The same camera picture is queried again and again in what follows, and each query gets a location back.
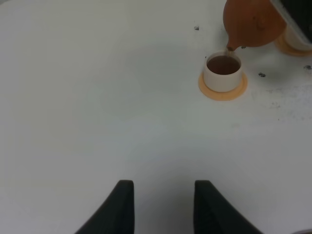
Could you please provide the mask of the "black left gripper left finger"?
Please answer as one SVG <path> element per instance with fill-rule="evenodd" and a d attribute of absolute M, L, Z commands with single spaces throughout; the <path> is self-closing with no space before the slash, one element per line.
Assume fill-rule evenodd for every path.
<path fill-rule="evenodd" d="M 78 234 L 133 234 L 135 194 L 131 180 L 120 180 Z"/>

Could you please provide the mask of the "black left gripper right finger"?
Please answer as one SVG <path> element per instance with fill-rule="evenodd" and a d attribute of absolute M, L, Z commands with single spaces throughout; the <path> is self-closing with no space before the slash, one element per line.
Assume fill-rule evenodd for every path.
<path fill-rule="evenodd" d="M 195 181 L 195 234 L 260 234 L 208 180 Z"/>

